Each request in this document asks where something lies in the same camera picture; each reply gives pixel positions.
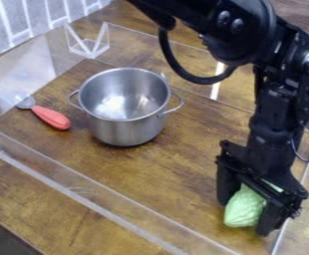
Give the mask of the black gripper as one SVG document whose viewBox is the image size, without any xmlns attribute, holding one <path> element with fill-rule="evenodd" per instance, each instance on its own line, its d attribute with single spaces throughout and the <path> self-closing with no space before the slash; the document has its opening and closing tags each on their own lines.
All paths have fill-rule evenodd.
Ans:
<svg viewBox="0 0 309 255">
<path fill-rule="evenodd" d="M 255 234 L 267 236 L 296 216 L 307 191 L 291 174 L 303 127 L 295 120 L 294 98 L 260 93 L 248 121 L 246 146 L 219 142 L 216 157 L 216 200 L 224 206 L 244 184 L 266 199 Z"/>
</svg>

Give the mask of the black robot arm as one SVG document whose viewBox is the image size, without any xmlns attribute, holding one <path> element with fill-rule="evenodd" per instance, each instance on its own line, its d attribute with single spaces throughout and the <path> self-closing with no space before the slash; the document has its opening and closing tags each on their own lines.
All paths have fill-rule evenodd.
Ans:
<svg viewBox="0 0 309 255">
<path fill-rule="evenodd" d="M 251 64 L 255 111 L 247 144 L 227 140 L 216 157 L 216 199 L 221 205 L 247 186 L 266 200 L 255 232 L 264 236 L 299 213 L 309 193 L 290 168 L 309 128 L 309 34 L 275 15 L 268 0 L 127 0 L 157 24 L 157 41 L 175 73 L 199 85 L 226 79 Z M 197 33 L 223 73 L 201 78 L 179 65 L 167 32 L 181 22 Z"/>
</svg>

